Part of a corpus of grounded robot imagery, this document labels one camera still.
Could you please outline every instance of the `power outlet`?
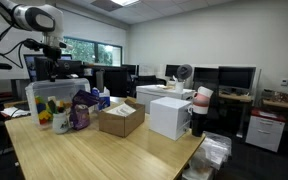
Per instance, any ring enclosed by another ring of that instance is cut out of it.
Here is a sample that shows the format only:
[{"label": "power outlet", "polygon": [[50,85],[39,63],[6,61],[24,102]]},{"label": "power outlet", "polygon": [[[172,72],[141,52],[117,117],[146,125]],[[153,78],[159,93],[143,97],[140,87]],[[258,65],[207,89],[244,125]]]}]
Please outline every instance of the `power outlet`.
[{"label": "power outlet", "polygon": [[283,78],[282,82],[281,82],[281,86],[287,86],[288,85],[288,79],[287,78]]}]

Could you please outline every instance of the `computer monitor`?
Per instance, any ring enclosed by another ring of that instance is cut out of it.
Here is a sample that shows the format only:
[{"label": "computer monitor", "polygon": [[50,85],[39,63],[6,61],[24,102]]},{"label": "computer monitor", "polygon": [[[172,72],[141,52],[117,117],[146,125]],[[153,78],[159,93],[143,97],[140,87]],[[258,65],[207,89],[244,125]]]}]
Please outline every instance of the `computer monitor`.
[{"label": "computer monitor", "polygon": [[[28,75],[30,77],[31,82],[36,81],[36,70],[35,70],[35,63],[34,63],[34,59],[36,57],[45,57],[45,56],[43,54],[24,54],[24,59],[25,59]],[[72,55],[62,54],[61,59],[72,60]]]},{"label": "computer monitor", "polygon": [[165,76],[167,77],[177,77],[177,69],[180,67],[179,65],[166,65]]},{"label": "computer monitor", "polygon": [[250,90],[255,75],[255,67],[219,67],[220,88]]},{"label": "computer monitor", "polygon": [[122,67],[126,67],[127,68],[127,72],[130,75],[136,75],[136,65],[132,65],[132,64],[122,64]]},{"label": "computer monitor", "polygon": [[218,74],[219,70],[217,68],[195,67],[193,81],[197,80],[218,81]]},{"label": "computer monitor", "polygon": [[82,77],[84,72],[82,61],[58,60],[58,67],[54,67],[52,60],[46,57],[36,57],[34,63],[37,81],[49,80],[50,75],[48,74],[48,70],[53,68],[53,74],[56,74],[56,79],[69,79],[71,74]]},{"label": "computer monitor", "polygon": [[115,97],[127,96],[127,68],[113,66],[93,66],[93,76],[88,77],[91,87],[96,87],[96,72],[104,71],[104,86],[110,90],[110,95]]}]

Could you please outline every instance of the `purple bag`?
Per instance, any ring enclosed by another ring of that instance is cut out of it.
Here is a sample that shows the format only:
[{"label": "purple bag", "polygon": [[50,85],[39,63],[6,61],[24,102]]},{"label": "purple bag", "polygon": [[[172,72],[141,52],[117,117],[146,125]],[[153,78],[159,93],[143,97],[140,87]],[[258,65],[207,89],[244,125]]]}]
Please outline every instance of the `purple bag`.
[{"label": "purple bag", "polygon": [[100,102],[99,97],[83,90],[79,90],[73,97],[70,122],[72,128],[81,130],[90,125],[88,108]]}]

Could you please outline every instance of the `ceiling light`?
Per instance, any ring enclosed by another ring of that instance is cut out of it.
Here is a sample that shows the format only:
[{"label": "ceiling light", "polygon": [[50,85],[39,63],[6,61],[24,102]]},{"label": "ceiling light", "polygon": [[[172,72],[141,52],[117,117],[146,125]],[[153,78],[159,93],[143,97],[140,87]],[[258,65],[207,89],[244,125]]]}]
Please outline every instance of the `ceiling light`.
[{"label": "ceiling light", "polygon": [[111,1],[121,6],[132,5],[132,4],[140,2],[139,0],[111,0]]}]

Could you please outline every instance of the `window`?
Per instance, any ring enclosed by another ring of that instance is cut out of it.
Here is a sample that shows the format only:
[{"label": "window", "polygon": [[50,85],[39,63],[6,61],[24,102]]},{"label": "window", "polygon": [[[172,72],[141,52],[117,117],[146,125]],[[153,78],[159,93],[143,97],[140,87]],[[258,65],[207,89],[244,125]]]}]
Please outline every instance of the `window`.
[{"label": "window", "polygon": [[122,46],[99,43],[73,37],[64,37],[64,42],[73,50],[63,49],[63,54],[72,54],[73,59],[107,66],[121,66]]}]

